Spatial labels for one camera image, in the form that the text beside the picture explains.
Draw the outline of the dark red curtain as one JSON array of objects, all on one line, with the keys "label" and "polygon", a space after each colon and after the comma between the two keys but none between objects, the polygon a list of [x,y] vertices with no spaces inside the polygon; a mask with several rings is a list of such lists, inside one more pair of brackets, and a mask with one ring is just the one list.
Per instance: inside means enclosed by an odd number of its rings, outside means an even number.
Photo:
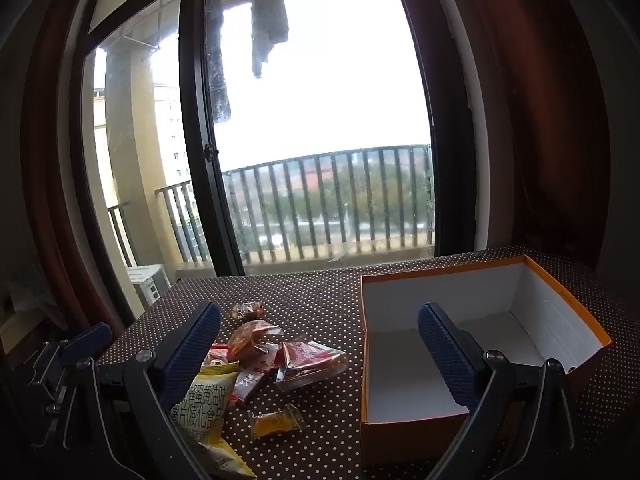
[{"label": "dark red curtain", "polygon": [[38,260],[66,325],[126,326],[89,196],[81,140],[84,21],[90,0],[48,0],[30,52],[21,106],[23,195]]},{"label": "dark red curtain", "polygon": [[514,238],[594,269],[608,218],[611,149],[596,62],[570,0],[471,0],[506,92]]}]

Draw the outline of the brown polka dot tablecloth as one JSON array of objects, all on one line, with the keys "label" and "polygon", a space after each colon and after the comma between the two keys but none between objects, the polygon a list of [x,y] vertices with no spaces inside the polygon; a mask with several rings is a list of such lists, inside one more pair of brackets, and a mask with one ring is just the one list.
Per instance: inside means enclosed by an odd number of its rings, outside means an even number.
[{"label": "brown polka dot tablecloth", "polygon": [[98,370],[120,478],[638,477],[638,316],[522,248],[185,281]]}]

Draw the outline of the left dark red curtain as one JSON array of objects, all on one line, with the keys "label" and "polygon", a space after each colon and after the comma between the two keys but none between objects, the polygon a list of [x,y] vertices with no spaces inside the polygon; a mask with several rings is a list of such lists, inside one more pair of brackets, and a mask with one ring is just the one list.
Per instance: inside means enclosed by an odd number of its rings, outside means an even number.
[{"label": "left dark red curtain", "polygon": [[66,325],[126,326],[89,196],[81,140],[84,21],[90,0],[48,0],[30,52],[21,106],[23,195],[38,260]]}]

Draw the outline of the balcony metal railing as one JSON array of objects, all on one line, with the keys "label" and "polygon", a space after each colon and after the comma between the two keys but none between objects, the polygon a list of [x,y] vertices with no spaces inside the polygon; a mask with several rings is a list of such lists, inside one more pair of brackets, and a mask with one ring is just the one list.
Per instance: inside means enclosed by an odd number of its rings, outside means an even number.
[{"label": "balcony metal railing", "polygon": [[262,162],[222,175],[245,270],[359,266],[431,257],[431,145],[360,148]]}]

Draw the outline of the white air conditioner unit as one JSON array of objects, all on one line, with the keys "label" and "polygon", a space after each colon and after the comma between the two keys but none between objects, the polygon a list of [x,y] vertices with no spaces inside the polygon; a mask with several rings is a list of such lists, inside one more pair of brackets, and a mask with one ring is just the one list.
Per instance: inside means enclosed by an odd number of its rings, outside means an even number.
[{"label": "white air conditioner unit", "polygon": [[170,289],[171,284],[162,264],[132,266],[127,269],[127,273],[145,310],[152,307]]}]

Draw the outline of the clear red snack pack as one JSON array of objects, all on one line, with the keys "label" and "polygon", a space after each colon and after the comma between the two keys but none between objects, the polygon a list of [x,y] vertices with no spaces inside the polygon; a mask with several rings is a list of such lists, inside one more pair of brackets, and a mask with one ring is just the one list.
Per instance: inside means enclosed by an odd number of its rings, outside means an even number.
[{"label": "clear red snack pack", "polygon": [[349,367],[345,352],[313,340],[280,343],[276,387],[281,392],[303,388],[342,374]]}]

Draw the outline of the black sliding door frame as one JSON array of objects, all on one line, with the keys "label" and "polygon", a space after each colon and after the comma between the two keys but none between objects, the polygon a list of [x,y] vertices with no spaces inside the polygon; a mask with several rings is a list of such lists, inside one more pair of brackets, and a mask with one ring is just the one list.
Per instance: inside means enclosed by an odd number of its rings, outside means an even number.
[{"label": "black sliding door frame", "polygon": [[431,145],[435,251],[473,249],[476,161],[459,49],[442,0],[284,0],[288,41],[257,79],[253,0],[90,0],[82,40],[88,145],[104,142],[114,263],[171,275],[245,270],[224,196],[232,169]]}]

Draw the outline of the pale yellow chip bag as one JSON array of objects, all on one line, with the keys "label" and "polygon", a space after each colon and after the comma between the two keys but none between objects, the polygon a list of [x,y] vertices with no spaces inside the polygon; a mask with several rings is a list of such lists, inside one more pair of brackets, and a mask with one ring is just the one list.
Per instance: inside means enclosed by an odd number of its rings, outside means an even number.
[{"label": "pale yellow chip bag", "polygon": [[191,438],[190,450],[213,479],[256,479],[221,435],[238,375],[238,362],[202,366],[183,400],[170,411]]}]

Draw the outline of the small yellow candy packet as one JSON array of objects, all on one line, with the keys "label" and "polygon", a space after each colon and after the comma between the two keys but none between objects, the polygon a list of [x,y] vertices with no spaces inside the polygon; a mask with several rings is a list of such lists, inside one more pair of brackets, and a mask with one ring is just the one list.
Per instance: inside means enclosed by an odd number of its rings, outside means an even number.
[{"label": "small yellow candy packet", "polygon": [[307,427],[302,413],[291,403],[286,404],[279,411],[264,414],[248,412],[247,416],[250,422],[250,440],[258,440],[274,434],[286,434]]}]

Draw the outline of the small red candy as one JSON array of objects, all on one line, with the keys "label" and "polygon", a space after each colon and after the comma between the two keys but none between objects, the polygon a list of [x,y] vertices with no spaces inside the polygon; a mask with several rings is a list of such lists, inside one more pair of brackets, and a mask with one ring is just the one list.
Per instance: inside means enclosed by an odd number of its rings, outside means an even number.
[{"label": "small red candy", "polygon": [[250,321],[263,318],[265,315],[265,307],[261,301],[243,302],[242,304],[235,304],[231,307],[231,317],[240,323],[246,323]]}]

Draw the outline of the red white snack packet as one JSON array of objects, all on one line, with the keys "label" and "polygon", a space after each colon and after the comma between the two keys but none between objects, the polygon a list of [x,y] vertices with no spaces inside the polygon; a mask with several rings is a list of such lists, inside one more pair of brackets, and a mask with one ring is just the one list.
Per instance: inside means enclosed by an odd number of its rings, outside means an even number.
[{"label": "red white snack packet", "polygon": [[206,353],[204,373],[237,372],[231,403],[244,404],[276,368],[279,345],[271,337],[283,335],[280,326],[253,320],[238,327],[228,344],[212,344]]}]

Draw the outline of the hanging grey towel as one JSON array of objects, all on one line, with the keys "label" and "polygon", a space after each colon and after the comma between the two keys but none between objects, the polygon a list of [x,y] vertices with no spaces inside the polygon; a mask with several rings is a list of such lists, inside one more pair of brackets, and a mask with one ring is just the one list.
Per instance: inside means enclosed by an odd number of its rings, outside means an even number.
[{"label": "hanging grey towel", "polygon": [[252,70],[255,78],[262,76],[262,66],[277,44],[288,41],[288,14],[284,0],[253,0],[252,2]]}]

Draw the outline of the orange cardboard box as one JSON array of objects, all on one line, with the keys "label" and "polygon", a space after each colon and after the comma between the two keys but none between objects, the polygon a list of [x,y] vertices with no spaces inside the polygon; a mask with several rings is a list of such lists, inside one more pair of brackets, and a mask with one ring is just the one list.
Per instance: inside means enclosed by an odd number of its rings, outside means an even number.
[{"label": "orange cardboard box", "polygon": [[612,344],[586,306],[527,256],[365,276],[363,463],[439,458],[469,414],[419,334],[424,304],[441,307],[480,352],[498,350],[524,365],[557,359],[574,392],[582,390]]}]

